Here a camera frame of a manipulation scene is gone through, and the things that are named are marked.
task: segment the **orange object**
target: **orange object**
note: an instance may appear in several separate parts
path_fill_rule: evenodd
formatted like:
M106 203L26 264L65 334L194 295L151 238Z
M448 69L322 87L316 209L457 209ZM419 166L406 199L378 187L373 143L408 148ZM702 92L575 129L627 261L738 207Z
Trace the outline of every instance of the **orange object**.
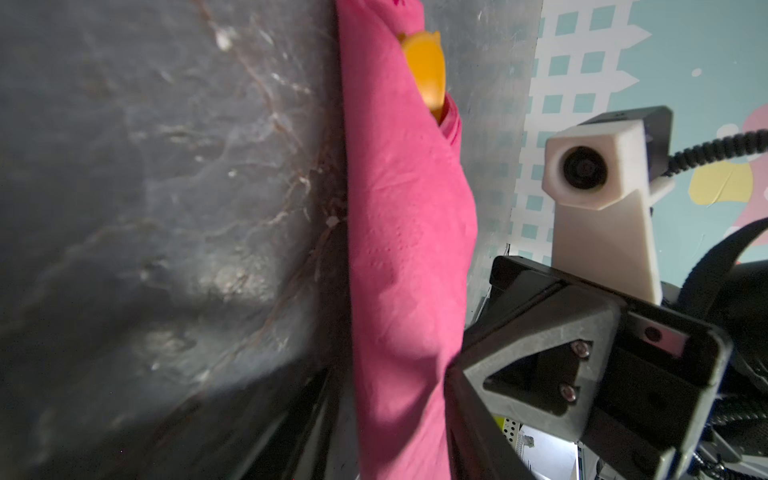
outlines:
M445 56L440 46L440 32L419 31L404 36L400 46L424 104L439 123L445 103Z

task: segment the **black cable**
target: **black cable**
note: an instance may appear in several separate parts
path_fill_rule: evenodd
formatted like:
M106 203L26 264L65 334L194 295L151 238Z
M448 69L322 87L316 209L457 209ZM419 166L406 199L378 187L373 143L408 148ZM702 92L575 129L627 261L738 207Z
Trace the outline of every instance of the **black cable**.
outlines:
M767 419L768 399L737 396L717 400L707 424L726 425L740 420Z
M690 462L688 472L696 476L703 472L706 476L715 480L762 480L760 477L749 475L747 473L737 472L726 468L722 463L712 463L701 458L701 455L694 452L694 457Z
M768 150L768 130L748 131L732 137L718 138L692 148L686 148L670 157L665 177L677 175L691 168L744 155L762 154Z

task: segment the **white dot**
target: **white dot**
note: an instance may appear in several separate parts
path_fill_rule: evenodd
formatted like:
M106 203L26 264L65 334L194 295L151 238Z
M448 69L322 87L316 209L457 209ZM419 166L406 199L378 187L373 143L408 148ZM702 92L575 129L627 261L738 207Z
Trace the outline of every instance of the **white dot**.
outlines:
M717 129L718 138L730 137L731 135L735 135L737 133L739 133L739 126L736 124L725 124Z

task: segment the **black strap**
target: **black strap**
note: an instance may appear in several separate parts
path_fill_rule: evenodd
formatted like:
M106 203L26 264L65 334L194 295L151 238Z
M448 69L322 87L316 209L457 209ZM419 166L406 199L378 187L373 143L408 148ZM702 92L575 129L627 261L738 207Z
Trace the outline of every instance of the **black strap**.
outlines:
M675 309L704 319L723 288L730 269L741 253L765 230L768 230L768 218L741 227L712 247L685 279Z

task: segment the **gray marble surface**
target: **gray marble surface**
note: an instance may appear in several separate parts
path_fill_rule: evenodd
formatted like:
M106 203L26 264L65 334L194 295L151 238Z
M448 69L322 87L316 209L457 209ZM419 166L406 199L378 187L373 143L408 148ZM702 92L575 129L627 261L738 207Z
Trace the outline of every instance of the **gray marble surface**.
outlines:
M426 2L476 191L540 7ZM341 105L330 0L0 5L1 477L219 478L343 356Z

